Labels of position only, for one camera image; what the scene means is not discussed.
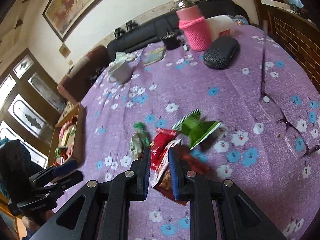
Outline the person's left hand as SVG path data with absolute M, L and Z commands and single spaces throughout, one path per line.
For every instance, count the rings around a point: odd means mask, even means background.
M 55 215 L 55 212 L 53 212 L 52 210 L 50 211 L 46 211 L 45 213 L 40 214 L 40 217 L 43 221 L 47 221 L 49 220 L 51 217 L 53 217 L 53 215 Z M 35 222 L 34 219 L 27 217 L 27 216 L 23 216 L 22 217 L 22 223 L 25 226 L 26 230 L 28 232 L 30 232 L 31 234 L 35 233 L 37 230 L 39 230 L 39 228 L 41 227 L 39 224 L 37 224 Z

